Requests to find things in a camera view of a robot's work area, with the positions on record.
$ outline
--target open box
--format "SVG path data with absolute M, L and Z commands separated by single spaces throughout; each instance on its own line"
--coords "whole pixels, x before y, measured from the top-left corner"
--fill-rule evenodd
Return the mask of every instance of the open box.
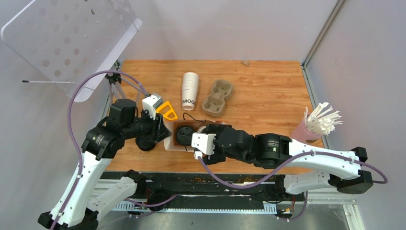
M 168 151 L 184 151 L 184 152 L 194 152 L 194 148 L 190 145 L 184 146 L 181 145 L 176 139 L 176 131 L 183 126 L 190 126 L 193 128 L 195 132 L 199 130 L 199 128 L 203 128 L 208 124 L 221 124 L 224 125 L 225 123 L 222 121 L 213 121 L 213 120 L 205 120 L 205 121 L 194 121 L 194 120 L 176 120 L 176 121 L 165 121 L 165 126 L 172 132 L 172 135 L 166 139 L 164 139 L 164 146 L 165 150 Z

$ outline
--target pink container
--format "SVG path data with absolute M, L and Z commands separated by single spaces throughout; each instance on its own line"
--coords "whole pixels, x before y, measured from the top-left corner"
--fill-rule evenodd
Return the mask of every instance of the pink container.
M 290 138 L 293 138 L 297 141 L 300 141 L 302 143 L 313 143 L 317 141 L 322 135 L 319 134 L 314 134 L 310 132 L 306 126 L 304 121 L 302 120 L 297 127 L 293 130 L 291 133 Z

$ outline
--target stack of paper cups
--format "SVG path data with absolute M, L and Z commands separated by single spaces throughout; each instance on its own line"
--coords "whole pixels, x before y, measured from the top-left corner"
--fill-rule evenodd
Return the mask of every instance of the stack of paper cups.
M 187 72 L 183 75 L 182 108 L 190 111 L 196 103 L 197 89 L 199 88 L 199 75 Z

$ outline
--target white perforated panel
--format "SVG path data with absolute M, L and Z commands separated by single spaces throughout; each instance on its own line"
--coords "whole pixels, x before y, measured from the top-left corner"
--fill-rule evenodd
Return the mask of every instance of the white perforated panel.
M 80 83 L 110 69 L 142 24 L 128 0 L 114 1 L 121 7 L 112 0 L 33 0 L 4 25 L 1 37 L 51 81 Z M 86 87 L 95 89 L 102 79 Z M 72 96 L 76 85 L 59 87 Z M 82 89 L 75 101 L 92 92 Z

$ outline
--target wooden tabletop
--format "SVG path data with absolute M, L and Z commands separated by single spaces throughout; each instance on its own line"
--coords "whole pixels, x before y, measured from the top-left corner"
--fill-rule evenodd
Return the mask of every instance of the wooden tabletop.
M 244 66 L 240 61 L 194 60 L 157 61 L 127 60 L 123 71 L 139 80 L 149 93 L 168 100 L 179 119 L 185 112 L 181 108 L 182 77 L 186 72 L 200 76 L 195 110 L 189 111 L 196 119 L 215 119 L 242 129 L 249 134 L 276 133 L 289 136 L 303 118 L 305 107 L 312 108 L 302 70 L 297 61 L 251 61 Z M 215 80 L 224 79 L 233 84 L 232 96 L 220 117 L 213 118 L 202 109 L 202 102 L 210 94 Z M 127 97 L 135 100 L 137 91 L 125 82 L 122 88 Z M 137 102 L 142 107 L 141 99 Z M 321 140 L 314 143 L 322 147 Z M 210 165 L 215 173 L 269 173 L 234 159 Z M 149 152 L 141 151 L 134 140 L 127 140 L 107 170 L 139 172 L 205 172 L 193 153 L 166 151 L 163 142 Z M 296 174 L 308 169 L 285 167 L 279 173 Z

